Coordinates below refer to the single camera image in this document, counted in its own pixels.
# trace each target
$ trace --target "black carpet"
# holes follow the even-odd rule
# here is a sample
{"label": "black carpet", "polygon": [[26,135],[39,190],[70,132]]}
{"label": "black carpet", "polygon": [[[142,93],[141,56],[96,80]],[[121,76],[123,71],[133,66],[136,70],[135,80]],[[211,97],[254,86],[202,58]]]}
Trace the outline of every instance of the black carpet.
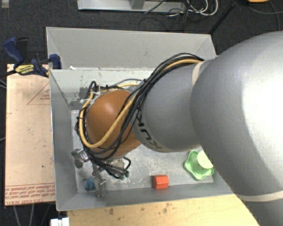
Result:
{"label": "black carpet", "polygon": [[[199,15],[188,19],[183,28],[182,21],[174,24],[160,14],[143,14],[131,12],[78,11],[77,0],[9,0],[9,8],[1,8],[0,0],[0,73],[5,72],[5,65],[13,61],[3,52],[2,45],[10,37],[28,37],[30,56],[36,53],[46,57],[46,26],[83,27],[112,30],[170,31],[183,33],[208,33],[231,0],[219,0],[219,11],[203,19]],[[277,11],[283,10],[283,0],[272,0]],[[213,35],[217,54],[231,46],[253,36],[283,30],[283,13],[276,15],[258,14],[249,9],[245,0],[238,2],[229,16],[223,21]],[[251,5],[264,12],[273,12],[270,4]],[[0,88],[0,138],[5,136],[5,102],[6,92]],[[0,143],[0,226],[17,225],[12,207],[3,206],[4,187],[4,142]],[[35,206],[33,225],[39,225],[47,209],[47,204]],[[31,206],[18,207],[22,225],[29,224]],[[52,206],[48,218],[57,217]]]}

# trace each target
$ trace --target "red cube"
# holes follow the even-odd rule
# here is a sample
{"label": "red cube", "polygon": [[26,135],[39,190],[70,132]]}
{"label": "red cube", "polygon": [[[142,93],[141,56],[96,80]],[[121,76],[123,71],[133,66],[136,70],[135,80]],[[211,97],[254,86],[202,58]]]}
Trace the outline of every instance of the red cube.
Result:
{"label": "red cube", "polygon": [[169,178],[167,175],[152,176],[152,183],[155,189],[164,189],[169,187]]}

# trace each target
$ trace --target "gray robot arm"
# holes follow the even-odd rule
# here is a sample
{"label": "gray robot arm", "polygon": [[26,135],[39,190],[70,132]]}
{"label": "gray robot arm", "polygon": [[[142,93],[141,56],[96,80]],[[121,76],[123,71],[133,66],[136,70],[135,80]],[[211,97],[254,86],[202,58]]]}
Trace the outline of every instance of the gray robot arm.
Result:
{"label": "gray robot arm", "polygon": [[283,226],[283,32],[178,68],[151,89],[135,136],[158,152],[202,145],[263,226]]}

